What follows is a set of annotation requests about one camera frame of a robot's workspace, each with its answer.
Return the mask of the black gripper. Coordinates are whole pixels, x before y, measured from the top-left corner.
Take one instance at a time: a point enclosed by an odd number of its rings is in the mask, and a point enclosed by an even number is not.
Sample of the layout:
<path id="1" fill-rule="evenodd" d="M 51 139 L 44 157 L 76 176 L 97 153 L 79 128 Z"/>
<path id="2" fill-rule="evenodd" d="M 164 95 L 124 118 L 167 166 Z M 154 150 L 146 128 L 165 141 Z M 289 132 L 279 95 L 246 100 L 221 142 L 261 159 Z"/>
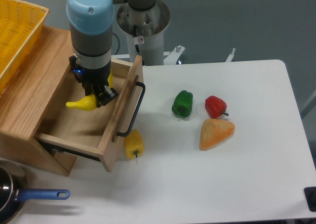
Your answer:
<path id="1" fill-rule="evenodd" d="M 111 72 L 110 62 L 98 69 L 84 68 L 77 62 L 76 65 L 78 82 L 81 83 L 85 96 L 91 94 L 95 95 L 97 108 L 106 106 L 118 97 L 119 93 L 114 88 L 109 87 L 108 77 Z"/>

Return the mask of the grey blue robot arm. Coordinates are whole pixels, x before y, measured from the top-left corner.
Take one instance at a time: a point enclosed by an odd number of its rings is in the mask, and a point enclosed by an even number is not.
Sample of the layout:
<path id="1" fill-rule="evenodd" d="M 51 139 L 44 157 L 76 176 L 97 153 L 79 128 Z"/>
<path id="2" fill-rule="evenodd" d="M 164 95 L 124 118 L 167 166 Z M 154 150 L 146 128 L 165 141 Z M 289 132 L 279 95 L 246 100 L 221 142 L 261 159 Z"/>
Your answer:
<path id="1" fill-rule="evenodd" d="M 70 67 L 85 97 L 67 102 L 68 108 L 93 110 L 117 97 L 112 87 L 112 25 L 125 33 L 129 57 L 143 64 L 164 63 L 164 31 L 170 22 L 168 7 L 160 0 L 67 0 L 74 54 Z"/>

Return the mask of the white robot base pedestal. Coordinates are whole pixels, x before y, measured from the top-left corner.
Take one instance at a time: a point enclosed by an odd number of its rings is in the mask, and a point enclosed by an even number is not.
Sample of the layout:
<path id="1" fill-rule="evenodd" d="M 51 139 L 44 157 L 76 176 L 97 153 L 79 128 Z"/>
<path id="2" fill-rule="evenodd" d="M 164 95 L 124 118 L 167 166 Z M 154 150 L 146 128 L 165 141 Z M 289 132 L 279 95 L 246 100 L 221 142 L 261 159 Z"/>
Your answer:
<path id="1" fill-rule="evenodd" d="M 129 60 L 142 57 L 146 66 L 180 64 L 185 47 L 177 45 L 164 53 L 164 32 L 170 23 L 170 11 L 160 0 L 129 0 L 117 12 L 117 23 L 126 36 Z"/>

